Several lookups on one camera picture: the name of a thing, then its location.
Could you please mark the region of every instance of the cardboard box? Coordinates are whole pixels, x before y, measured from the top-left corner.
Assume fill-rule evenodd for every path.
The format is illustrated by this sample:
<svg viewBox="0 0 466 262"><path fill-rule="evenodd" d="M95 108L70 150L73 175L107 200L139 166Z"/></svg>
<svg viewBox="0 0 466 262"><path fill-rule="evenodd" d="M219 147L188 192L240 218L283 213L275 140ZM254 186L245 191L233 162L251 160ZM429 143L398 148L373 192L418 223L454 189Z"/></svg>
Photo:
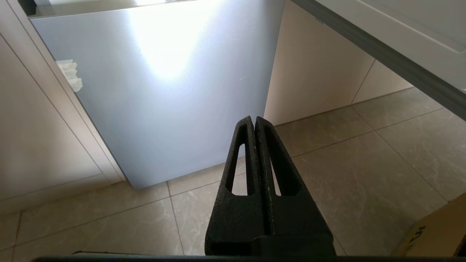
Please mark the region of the cardboard box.
<svg viewBox="0 0 466 262"><path fill-rule="evenodd" d="M419 220L395 251L398 256L466 256L466 193Z"/></svg>

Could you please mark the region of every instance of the cabinet door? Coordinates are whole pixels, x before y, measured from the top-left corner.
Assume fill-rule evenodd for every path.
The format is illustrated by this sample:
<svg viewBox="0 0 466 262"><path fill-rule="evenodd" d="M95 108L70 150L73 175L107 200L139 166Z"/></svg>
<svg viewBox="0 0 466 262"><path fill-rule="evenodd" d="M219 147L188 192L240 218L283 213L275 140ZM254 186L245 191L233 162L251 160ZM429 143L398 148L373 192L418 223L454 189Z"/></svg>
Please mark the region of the cabinet door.
<svg viewBox="0 0 466 262"><path fill-rule="evenodd" d="M0 200L101 171L0 36Z"/></svg>
<svg viewBox="0 0 466 262"><path fill-rule="evenodd" d="M317 2L457 89L466 91L466 1Z"/></svg>

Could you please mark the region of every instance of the light blue refrigerator door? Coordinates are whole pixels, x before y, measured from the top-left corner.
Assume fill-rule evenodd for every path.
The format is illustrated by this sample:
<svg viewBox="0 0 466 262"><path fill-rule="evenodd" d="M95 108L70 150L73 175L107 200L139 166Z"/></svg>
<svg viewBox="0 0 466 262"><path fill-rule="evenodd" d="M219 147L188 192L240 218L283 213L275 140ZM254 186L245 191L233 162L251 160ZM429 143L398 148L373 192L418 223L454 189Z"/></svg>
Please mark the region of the light blue refrigerator door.
<svg viewBox="0 0 466 262"><path fill-rule="evenodd" d="M31 18L135 188L225 162L263 116L283 0L194 0Z"/></svg>

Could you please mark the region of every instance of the floor tile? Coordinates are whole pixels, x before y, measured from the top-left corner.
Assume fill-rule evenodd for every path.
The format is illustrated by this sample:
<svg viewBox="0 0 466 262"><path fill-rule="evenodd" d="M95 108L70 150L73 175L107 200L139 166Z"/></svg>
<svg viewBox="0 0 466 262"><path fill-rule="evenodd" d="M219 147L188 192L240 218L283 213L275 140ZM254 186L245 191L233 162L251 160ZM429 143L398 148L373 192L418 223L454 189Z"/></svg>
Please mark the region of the floor tile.
<svg viewBox="0 0 466 262"><path fill-rule="evenodd" d="M168 197L166 183L134 190L125 181L23 211L18 243Z"/></svg>
<svg viewBox="0 0 466 262"><path fill-rule="evenodd" d="M406 89L352 105L374 129L443 108L417 88Z"/></svg>
<svg viewBox="0 0 466 262"><path fill-rule="evenodd" d="M446 201L376 132L294 158L348 255L390 255Z"/></svg>
<svg viewBox="0 0 466 262"><path fill-rule="evenodd" d="M137 207L19 246L14 262L76 251L182 255L169 198Z"/></svg>
<svg viewBox="0 0 466 262"><path fill-rule="evenodd" d="M246 173L234 177L232 193L247 196Z"/></svg>
<svg viewBox="0 0 466 262"><path fill-rule="evenodd" d="M342 246L335 237L333 238L333 247L335 248L336 255L346 256L345 251L343 250Z"/></svg>
<svg viewBox="0 0 466 262"><path fill-rule="evenodd" d="M275 128L291 157L372 130L350 107L344 107Z"/></svg>
<svg viewBox="0 0 466 262"><path fill-rule="evenodd" d="M441 109L377 131L445 199L466 192L466 123Z"/></svg>
<svg viewBox="0 0 466 262"><path fill-rule="evenodd" d="M185 255L204 255L204 238L220 182L173 196L173 208ZM233 194L247 195L246 174L236 176Z"/></svg>
<svg viewBox="0 0 466 262"><path fill-rule="evenodd" d="M19 221L20 212L0 215L0 250L14 245Z"/></svg>
<svg viewBox="0 0 466 262"><path fill-rule="evenodd" d="M0 261L11 262L12 257L13 257L13 248L0 251Z"/></svg>
<svg viewBox="0 0 466 262"><path fill-rule="evenodd" d="M176 195L182 192L192 190L201 186L205 186L211 183L220 181L223 174L223 168L225 163L220 165L215 165L176 179L168 181L168 187L170 189L170 194ZM236 175L246 172L246 162L245 158L238 158L238 163L236 165Z"/></svg>

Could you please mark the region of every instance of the cabinet panel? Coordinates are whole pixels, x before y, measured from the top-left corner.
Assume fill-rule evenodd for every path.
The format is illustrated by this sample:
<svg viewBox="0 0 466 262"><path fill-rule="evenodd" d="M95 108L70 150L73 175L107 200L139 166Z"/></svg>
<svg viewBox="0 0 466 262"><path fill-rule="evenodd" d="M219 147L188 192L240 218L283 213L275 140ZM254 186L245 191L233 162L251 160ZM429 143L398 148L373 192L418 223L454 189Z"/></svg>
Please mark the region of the cabinet panel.
<svg viewBox="0 0 466 262"><path fill-rule="evenodd" d="M0 37L0 200L101 171Z"/></svg>
<svg viewBox="0 0 466 262"><path fill-rule="evenodd" d="M287 0L265 118L282 124L351 104L374 58Z"/></svg>
<svg viewBox="0 0 466 262"><path fill-rule="evenodd" d="M466 91L466 1L317 2L457 89Z"/></svg>
<svg viewBox="0 0 466 262"><path fill-rule="evenodd" d="M356 94L353 103L410 88L412 84L395 74L381 62L375 61Z"/></svg>

